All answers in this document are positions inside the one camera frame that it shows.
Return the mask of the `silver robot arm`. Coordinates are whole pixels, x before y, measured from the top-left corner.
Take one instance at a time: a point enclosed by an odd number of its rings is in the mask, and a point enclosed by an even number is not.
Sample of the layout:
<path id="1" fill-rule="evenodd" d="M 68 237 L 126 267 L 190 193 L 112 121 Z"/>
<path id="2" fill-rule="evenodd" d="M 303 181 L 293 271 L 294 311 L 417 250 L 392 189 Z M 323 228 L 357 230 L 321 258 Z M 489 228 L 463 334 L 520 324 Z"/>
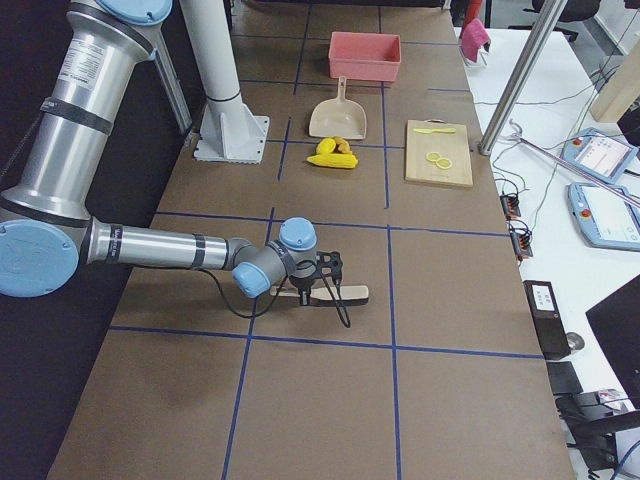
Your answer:
<path id="1" fill-rule="evenodd" d="M 19 183 L 1 195 L 1 291 L 38 297 L 62 287 L 82 263 L 226 270 L 255 298 L 281 280 L 307 304 L 321 277 L 313 225 L 286 220 L 263 247 L 223 239 L 106 224 L 85 199 L 134 67 L 154 61 L 182 126 L 189 110 L 161 33 L 168 1 L 73 1 L 73 30 L 53 93 L 36 120 L 35 142 Z"/>

